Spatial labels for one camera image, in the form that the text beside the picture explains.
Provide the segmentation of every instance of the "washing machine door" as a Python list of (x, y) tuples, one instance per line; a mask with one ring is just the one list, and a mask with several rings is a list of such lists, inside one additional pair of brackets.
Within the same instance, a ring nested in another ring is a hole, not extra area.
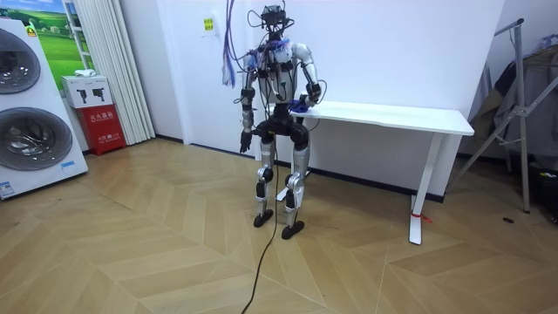
[(0, 112), (1, 166), (26, 171), (51, 167), (71, 145), (71, 129), (55, 114), (30, 107)]
[(16, 35), (0, 29), (0, 94), (25, 91), (40, 75), (35, 52)]

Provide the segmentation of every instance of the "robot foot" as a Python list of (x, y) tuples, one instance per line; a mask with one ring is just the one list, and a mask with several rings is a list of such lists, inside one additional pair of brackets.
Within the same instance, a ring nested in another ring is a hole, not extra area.
[(302, 229), (304, 229), (304, 222), (301, 221), (295, 222), (293, 228), (287, 226), (285, 227), (285, 229), (282, 230), (281, 238), (283, 240), (289, 240), (291, 237), (299, 233)]
[(269, 220), (269, 218), (271, 218), (273, 216), (273, 210), (271, 209), (266, 209), (265, 212), (263, 212), (263, 216), (256, 216), (254, 219), (254, 227), (256, 228), (260, 228), (261, 226), (263, 226), (263, 224)]

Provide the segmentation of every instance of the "stacked washing machines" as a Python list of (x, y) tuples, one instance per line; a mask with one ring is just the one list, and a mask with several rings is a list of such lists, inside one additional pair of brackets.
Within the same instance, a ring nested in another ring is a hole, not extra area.
[(0, 198), (86, 171), (37, 34), (0, 18)]

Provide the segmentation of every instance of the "green grass poster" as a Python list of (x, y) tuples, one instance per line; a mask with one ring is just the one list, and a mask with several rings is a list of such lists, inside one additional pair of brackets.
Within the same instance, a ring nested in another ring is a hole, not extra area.
[[(0, 0), (0, 15), (32, 23), (59, 90), (60, 77), (84, 68), (62, 0)], [(84, 50), (83, 33), (78, 32)]]

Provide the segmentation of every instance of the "white curtain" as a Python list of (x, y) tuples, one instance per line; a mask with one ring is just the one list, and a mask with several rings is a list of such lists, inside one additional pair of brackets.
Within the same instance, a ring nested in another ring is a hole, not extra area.
[(126, 144), (155, 137), (119, 0), (73, 2), (95, 71), (108, 78)]

